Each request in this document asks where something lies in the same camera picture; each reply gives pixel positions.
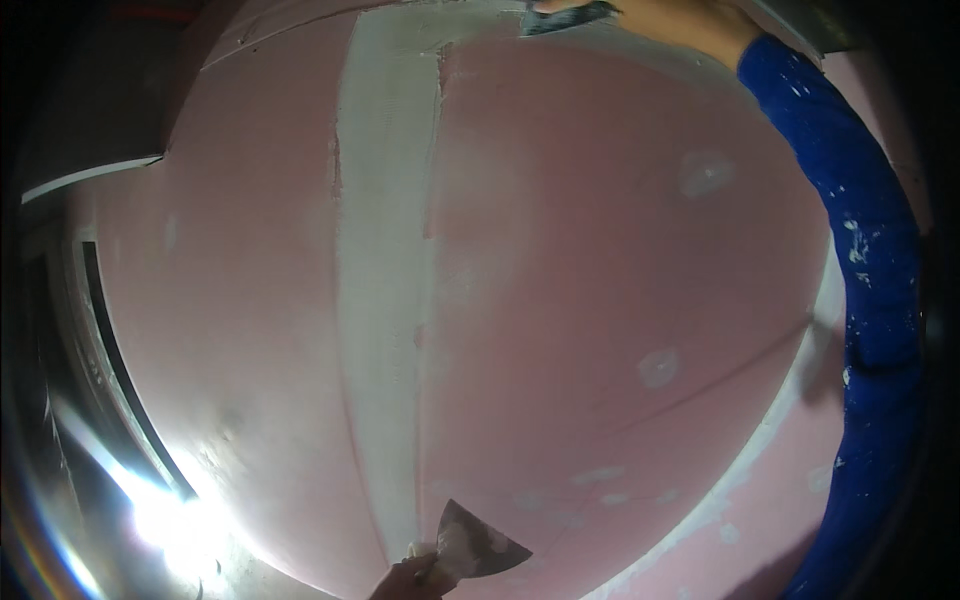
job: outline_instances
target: pink drywall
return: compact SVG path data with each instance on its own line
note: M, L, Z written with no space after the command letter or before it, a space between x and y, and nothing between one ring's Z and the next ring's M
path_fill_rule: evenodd
M73 188L180 469L257 556L349 598L387 563L336 304L356 17L341 11L358 5L241 8L168 156ZM549 39L447 47L439 79L435 287L398 341L420 354L416 518L429 537L454 497L535 553L453 600L579 598L663 540L757 429L810 323L825 214L730 87ZM715 189L690 187L707 170ZM612 597L764 598L789 577L842 427L834 325L816 385L726 509Z
M420 399L421 518L452 494L538 558L463 592L576 598L666 535L754 431L826 223L741 97L527 40L454 49L441 78L424 339L444 365ZM688 198L698 151L735 177ZM648 389L639 365L662 350L677 373Z
M254 554L358 597L387 563L333 305L335 108L352 23L304 26L206 69L166 158L76 194L96 203L124 361L187 480Z

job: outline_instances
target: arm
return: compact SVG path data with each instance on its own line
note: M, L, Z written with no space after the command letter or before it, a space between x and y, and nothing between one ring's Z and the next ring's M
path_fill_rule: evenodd
M788 598L839 596L876 540L920 422L920 238L886 156L805 57L713 0L610 0L620 25L734 70L786 138L827 209L847 289L844 437L824 521ZM585 4L551 0L553 12Z

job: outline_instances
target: paint splatter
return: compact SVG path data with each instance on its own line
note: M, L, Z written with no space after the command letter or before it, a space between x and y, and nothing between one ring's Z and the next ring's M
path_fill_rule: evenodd
M657 504L669 504L674 500L676 500L678 497L680 497L680 491L670 489L662 493L660 496L658 496Z
M549 514L550 520L569 529L581 529L584 526L584 516L572 511L555 511Z
M740 541L740 530L733 526L733 523L727 523L720 528L720 541L734 544Z
M853 246L850 248L848 256L850 262L867 264L867 252L870 251L870 246L867 245L867 236L864 235L860 224L849 220L844 221L843 226L853 232Z
M680 369L680 359L674 349L650 352L636 365L643 385L651 390L670 383Z
M833 478L833 465L817 467L806 474L806 486L813 493L824 492L830 489L830 480Z
M538 511L543 508L543 497L536 492L515 493L514 505L521 511Z
M680 166L680 191L698 198L727 185L736 176L733 161L715 150L690 152Z
M604 506L616 506L617 504L623 504L629 499L630 496L626 493L608 493L600 498L600 503Z

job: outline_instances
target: metal putty knife blade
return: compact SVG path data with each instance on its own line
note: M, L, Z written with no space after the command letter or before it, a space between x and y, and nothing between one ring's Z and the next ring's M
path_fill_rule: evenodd
M533 5L520 19L520 37L541 36L559 32L578 25L586 25L592 21L607 18L616 14L616 8L609 2L596 0L582 7L564 9L553 14L536 12Z
M451 533L466 534L469 550L473 555L473 570L468 578L486 577L501 573L526 561L533 553L520 544L493 529L473 513L449 500L444 507L437 528L437 546L443 554L444 538Z

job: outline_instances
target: bright light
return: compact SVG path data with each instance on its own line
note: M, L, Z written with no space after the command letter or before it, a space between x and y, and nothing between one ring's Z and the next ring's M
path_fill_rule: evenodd
M181 503L174 496L163 495L148 496L144 502L134 500L133 505L137 532L163 550L171 572L184 579L216 578L227 536L207 505L200 500Z
M184 579L216 582L220 574L217 561L224 556L228 537L223 521L209 505L196 499L183 502L169 490L128 471L65 402L55 401L54 411L64 428L130 499L137 533L163 550L170 571Z

